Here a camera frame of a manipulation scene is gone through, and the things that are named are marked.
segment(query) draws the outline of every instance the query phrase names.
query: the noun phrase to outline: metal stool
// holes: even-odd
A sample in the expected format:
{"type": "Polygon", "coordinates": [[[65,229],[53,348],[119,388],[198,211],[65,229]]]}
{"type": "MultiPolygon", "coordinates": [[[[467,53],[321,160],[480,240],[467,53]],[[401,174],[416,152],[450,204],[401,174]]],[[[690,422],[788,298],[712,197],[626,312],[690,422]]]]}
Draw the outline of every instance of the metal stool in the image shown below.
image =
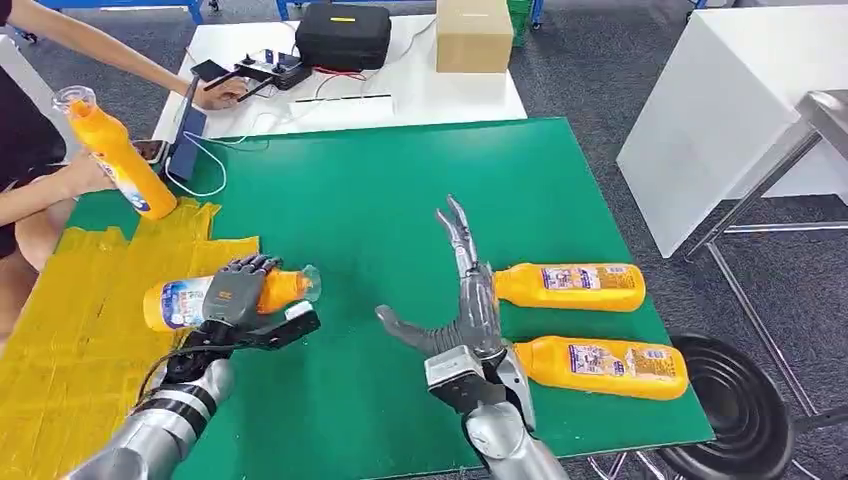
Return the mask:
{"type": "Polygon", "coordinates": [[[744,353],[701,335],[671,337],[716,434],[657,454],[688,479],[777,479],[792,460],[795,428],[774,383],[744,353]]]}

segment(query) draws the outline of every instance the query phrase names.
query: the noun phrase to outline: black case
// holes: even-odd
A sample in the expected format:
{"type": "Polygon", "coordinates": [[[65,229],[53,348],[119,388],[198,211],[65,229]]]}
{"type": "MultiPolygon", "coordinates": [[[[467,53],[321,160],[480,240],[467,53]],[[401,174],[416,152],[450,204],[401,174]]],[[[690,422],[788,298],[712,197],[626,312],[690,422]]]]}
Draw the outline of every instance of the black case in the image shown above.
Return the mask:
{"type": "Polygon", "coordinates": [[[304,64],[329,70],[375,70],[386,63],[392,22],[383,7],[312,3],[295,34],[304,64]]]}

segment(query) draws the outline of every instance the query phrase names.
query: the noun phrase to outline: person's hand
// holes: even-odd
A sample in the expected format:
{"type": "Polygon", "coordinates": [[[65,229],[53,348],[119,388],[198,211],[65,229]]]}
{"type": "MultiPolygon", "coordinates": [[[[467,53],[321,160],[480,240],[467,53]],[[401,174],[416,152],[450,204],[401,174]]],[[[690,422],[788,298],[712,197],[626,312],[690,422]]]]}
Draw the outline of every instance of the person's hand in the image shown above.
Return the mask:
{"type": "Polygon", "coordinates": [[[234,77],[208,92],[203,89],[206,82],[201,81],[194,92],[194,103],[205,110],[221,110],[234,107],[239,97],[247,93],[247,82],[234,77]]]}
{"type": "Polygon", "coordinates": [[[69,165],[53,175],[62,179],[71,196],[115,188],[112,179],[97,164],[97,159],[85,149],[77,152],[69,165]]]}

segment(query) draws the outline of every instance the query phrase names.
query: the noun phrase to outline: red wire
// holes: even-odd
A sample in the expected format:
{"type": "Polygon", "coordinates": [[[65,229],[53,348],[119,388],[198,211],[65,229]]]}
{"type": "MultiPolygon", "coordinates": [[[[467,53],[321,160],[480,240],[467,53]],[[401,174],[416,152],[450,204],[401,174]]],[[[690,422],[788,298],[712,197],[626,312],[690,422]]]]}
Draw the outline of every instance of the red wire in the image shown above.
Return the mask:
{"type": "Polygon", "coordinates": [[[343,77],[352,78],[354,80],[359,80],[360,82],[364,82],[366,80],[365,75],[363,75],[361,72],[339,72],[324,67],[313,67],[312,69],[318,73],[326,73],[327,75],[339,75],[343,77]]]}

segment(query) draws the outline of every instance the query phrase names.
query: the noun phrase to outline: orange plastic bottle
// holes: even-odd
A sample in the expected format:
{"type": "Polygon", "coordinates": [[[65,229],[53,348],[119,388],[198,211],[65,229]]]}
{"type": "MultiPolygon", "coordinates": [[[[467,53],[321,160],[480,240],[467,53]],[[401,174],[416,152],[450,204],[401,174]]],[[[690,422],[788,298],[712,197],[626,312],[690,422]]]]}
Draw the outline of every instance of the orange plastic bottle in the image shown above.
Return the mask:
{"type": "Polygon", "coordinates": [[[635,265],[520,263],[494,277],[495,295],[519,307],[632,312],[645,300],[635,265]]]}
{"type": "Polygon", "coordinates": [[[689,385],[683,355],[667,345],[548,336],[514,347],[527,376],[549,387],[672,400],[689,385]]]}
{"type": "MultiPolygon", "coordinates": [[[[203,323],[203,298],[212,276],[162,282],[144,294],[144,320],[159,332],[203,323]]],[[[274,313],[296,300],[314,302],[321,296],[321,275],[312,265],[299,272],[272,270],[265,279],[256,310],[274,313]]]]}
{"type": "Polygon", "coordinates": [[[98,157],[139,214],[156,220],[176,208],[176,197],[132,146],[126,127],[97,106],[90,88],[63,88],[53,97],[53,106],[68,116],[80,143],[98,157]]]}

